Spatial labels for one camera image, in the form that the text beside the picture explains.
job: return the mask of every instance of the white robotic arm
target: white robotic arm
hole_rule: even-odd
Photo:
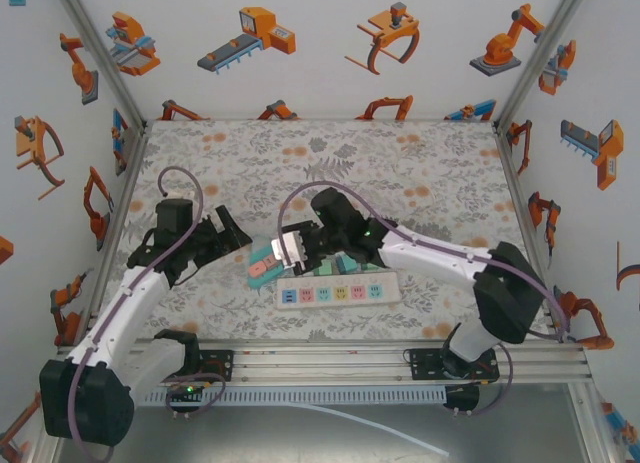
[[[473,364],[501,341],[522,343],[524,340],[542,304],[542,296],[519,277],[485,263],[495,259],[539,281],[513,245],[501,242],[493,250],[459,246],[420,235],[387,220],[403,235],[401,237],[378,220],[365,219],[333,188],[318,193],[311,207],[324,226],[306,221],[283,228],[289,258],[279,239],[271,243],[275,257],[285,266],[293,267],[295,274],[311,271],[327,255],[344,251],[360,263],[427,274],[475,296],[480,317],[456,326],[441,352],[442,367],[451,378],[468,376]],[[455,255],[443,252],[442,248],[453,250]]]
[[[189,262],[200,268],[251,238],[224,206],[216,208],[221,232],[209,217],[194,225],[189,200],[165,199],[156,212],[157,227],[129,257],[129,270],[94,327],[66,360],[49,360],[40,372],[45,428],[51,436],[70,438],[73,425],[83,441],[115,446],[127,434],[140,398],[167,377],[201,370],[197,337],[182,331],[160,331],[143,354],[127,359],[145,321]]]

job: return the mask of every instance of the white wall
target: white wall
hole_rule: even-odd
[[[93,292],[102,253],[83,205],[83,188],[93,165],[118,204],[126,173],[116,178],[112,153],[112,110],[117,106],[100,78],[99,98],[83,106],[71,76],[71,59],[60,48],[59,33],[78,36],[58,0],[27,0],[9,7],[0,0],[0,235],[15,254],[0,265],[0,430],[33,399],[42,365],[55,353],[56,335],[49,293],[63,288],[88,267],[81,296],[70,305],[80,311]],[[87,51],[78,54],[88,69],[96,64]],[[65,154],[50,165],[64,185],[38,201],[49,184],[34,165],[21,170],[16,157],[14,117],[40,116],[58,134]],[[48,156],[53,143],[45,138]],[[98,191],[92,198],[101,213],[107,205]]]
[[[397,1],[420,20],[421,41],[412,58],[401,65],[378,56],[380,76],[345,60],[350,55],[366,61],[371,37],[356,25]],[[278,99],[302,118],[354,118],[372,100],[408,94],[415,97],[409,118],[440,119],[492,98],[498,100],[497,115],[524,63],[487,77],[469,61],[484,54],[493,36],[509,29],[513,10],[530,3],[532,14],[547,24],[558,1],[82,0],[101,32],[111,26],[111,15],[121,11],[156,40],[160,66],[138,77],[123,74],[149,119],[160,116],[167,99],[217,119],[256,118]],[[200,58],[241,33],[238,11],[245,6],[274,12],[278,24],[296,34],[297,51],[257,52],[219,75],[199,68]],[[110,47],[111,40],[102,36]],[[515,55],[526,63],[534,46],[533,35],[525,30]],[[380,116],[393,114],[395,108],[380,111]]]
[[[638,348],[640,289],[638,276],[616,290],[616,242],[622,266],[640,263],[640,119],[637,115],[640,0],[585,0],[562,39],[577,42],[568,80],[556,96],[534,88],[516,122],[533,122],[531,163],[520,177],[525,196],[540,191],[562,207],[552,265],[554,282],[580,298],[591,298],[604,315],[615,347],[588,352],[589,364],[603,396],[640,427]],[[560,143],[560,122],[569,120],[598,134],[611,120],[625,135],[618,157],[617,180],[604,191],[596,186],[596,167],[588,157]],[[514,151],[519,164],[522,148]],[[542,241],[542,229],[538,239]],[[590,318],[572,321],[577,338],[595,334]]]

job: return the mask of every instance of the white power strip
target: white power strip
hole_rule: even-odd
[[[279,278],[279,310],[381,305],[400,301],[395,272]]]

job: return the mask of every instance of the white cable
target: white cable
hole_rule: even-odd
[[[350,415],[349,413],[344,413],[338,410],[332,410],[331,408],[324,408],[322,406],[314,406],[314,405],[305,405],[302,403],[284,403],[282,406],[290,406],[293,408],[301,408],[303,410],[313,410],[319,411],[321,413],[328,413],[330,415],[339,416],[340,418],[346,418],[347,420],[355,421],[357,423],[361,423],[363,425],[371,426],[372,428],[377,428],[378,430],[386,431],[387,433],[391,433],[392,435],[398,436],[404,440],[409,441],[410,443],[414,443],[422,448],[425,448],[429,451],[434,451],[439,455],[444,456],[445,458],[449,458],[449,452],[444,451],[440,448],[437,448],[429,443],[426,443],[422,440],[418,440],[413,436],[409,436],[406,433],[402,433],[401,431],[394,430],[393,428],[389,428],[388,426],[381,425],[380,423],[376,423],[375,421],[365,420],[364,418],[359,418],[354,415]]]

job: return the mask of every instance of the floral tablecloth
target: floral tablecloth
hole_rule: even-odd
[[[421,234],[472,246],[493,247],[504,240],[524,251],[488,123],[156,122],[105,301],[117,290],[127,256],[155,226],[155,205],[161,198],[156,179],[167,165],[184,166],[198,177],[205,213],[214,222],[214,208],[224,204],[248,235],[263,241],[275,235],[279,206],[295,188],[333,180]],[[168,174],[165,185],[176,194],[194,195],[179,173]],[[309,200],[317,191],[309,189],[294,199],[287,223],[314,218]],[[275,282],[259,291],[248,288],[250,249],[207,265],[174,288],[139,336],[150,338],[171,327],[212,339],[444,338],[456,322],[477,317],[472,296],[407,271],[399,272],[403,299],[398,304],[280,312],[274,303]],[[542,314],[535,328],[543,330]]]

